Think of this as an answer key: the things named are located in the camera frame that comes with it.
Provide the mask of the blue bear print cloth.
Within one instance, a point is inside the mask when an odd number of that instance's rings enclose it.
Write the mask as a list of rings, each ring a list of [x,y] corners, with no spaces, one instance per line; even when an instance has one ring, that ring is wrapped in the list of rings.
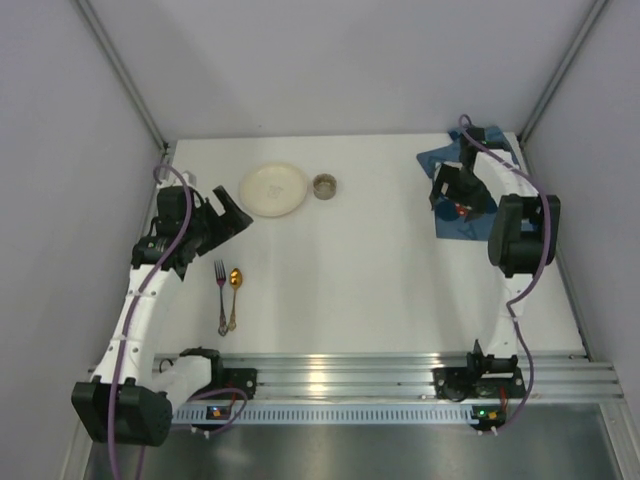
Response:
[[[472,137],[475,141],[483,144],[490,150],[498,150],[509,154],[513,152],[511,144],[502,129],[498,126],[469,126],[466,133],[463,133],[459,127],[456,127],[450,130],[448,135],[450,138],[448,145],[419,153],[416,156],[419,165],[431,181],[431,188],[432,176],[436,165],[442,163],[449,165],[463,164],[472,167],[475,175],[482,180],[488,188],[487,182],[481,179],[476,173],[479,150],[468,141],[469,137]],[[468,223],[464,222],[465,209],[449,200],[439,200],[433,211],[436,236],[439,239],[486,242],[489,239],[498,211],[497,195],[491,192],[490,194],[495,201],[495,206],[493,207],[495,214],[486,215],[481,219]]]

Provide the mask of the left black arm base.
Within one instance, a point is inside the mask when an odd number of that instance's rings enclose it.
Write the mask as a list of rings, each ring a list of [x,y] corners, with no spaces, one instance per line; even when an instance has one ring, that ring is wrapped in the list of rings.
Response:
[[[218,350],[203,347],[186,349],[179,354],[174,368],[187,374],[190,399],[213,396],[214,391],[235,388],[254,398],[257,370],[224,365]]]

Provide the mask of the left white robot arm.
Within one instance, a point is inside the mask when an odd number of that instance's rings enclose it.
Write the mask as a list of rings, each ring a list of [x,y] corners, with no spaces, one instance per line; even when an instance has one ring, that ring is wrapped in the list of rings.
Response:
[[[193,347],[154,372],[160,332],[189,265],[246,230],[252,218],[223,186],[223,210],[196,189],[190,173],[159,180],[156,214],[132,249],[129,283],[108,347],[89,380],[74,385],[72,405],[98,443],[160,446],[174,413],[191,398],[221,387],[218,351]]]

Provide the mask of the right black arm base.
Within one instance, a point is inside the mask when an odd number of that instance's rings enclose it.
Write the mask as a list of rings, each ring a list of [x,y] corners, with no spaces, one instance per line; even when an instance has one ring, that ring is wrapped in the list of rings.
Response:
[[[520,399],[526,393],[518,357],[485,354],[478,340],[466,353],[462,367],[440,367],[432,371],[437,399],[462,402],[467,399]]]

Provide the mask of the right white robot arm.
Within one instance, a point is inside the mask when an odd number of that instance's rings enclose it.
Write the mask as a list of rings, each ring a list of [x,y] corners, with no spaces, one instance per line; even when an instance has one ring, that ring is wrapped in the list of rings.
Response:
[[[476,248],[456,268],[473,288],[489,284],[471,338],[480,355],[508,361],[526,298],[555,256],[560,200],[541,192],[499,128],[466,126],[450,139],[417,156],[435,235]]]

